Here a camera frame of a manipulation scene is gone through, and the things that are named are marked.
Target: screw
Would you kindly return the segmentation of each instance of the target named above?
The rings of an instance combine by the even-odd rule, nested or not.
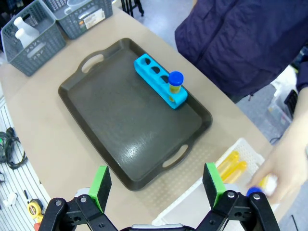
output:
[[[233,198],[234,197],[234,193],[233,192],[228,192],[228,197],[229,198]]]
[[[255,200],[259,200],[259,199],[260,199],[260,195],[259,195],[259,194],[254,194],[253,198],[254,198]]]

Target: green gripper pad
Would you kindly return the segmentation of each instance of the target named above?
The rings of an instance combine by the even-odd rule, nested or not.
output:
[[[89,196],[95,201],[97,207],[104,212],[111,189],[109,168],[100,166],[89,190]]]
[[[206,163],[202,182],[211,208],[218,202],[226,187],[218,173],[215,163]]]

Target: red object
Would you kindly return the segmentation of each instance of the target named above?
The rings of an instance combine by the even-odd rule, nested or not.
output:
[[[34,224],[33,227],[34,227],[34,230],[35,230],[35,231],[39,231],[40,223]]]

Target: yellow tape measure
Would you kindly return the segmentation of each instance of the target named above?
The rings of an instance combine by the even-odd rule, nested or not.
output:
[[[31,202],[27,205],[27,209],[32,219],[37,219],[37,223],[42,222],[42,209],[36,200],[31,200]]]

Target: white cap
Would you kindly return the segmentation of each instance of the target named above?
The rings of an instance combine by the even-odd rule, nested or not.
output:
[[[17,17],[17,18],[14,20],[14,25],[17,26],[17,25],[19,25],[21,22],[23,22],[22,17]]]
[[[15,33],[15,37],[20,39],[25,33],[26,33],[25,29],[21,28],[21,29],[17,30],[17,32]]]

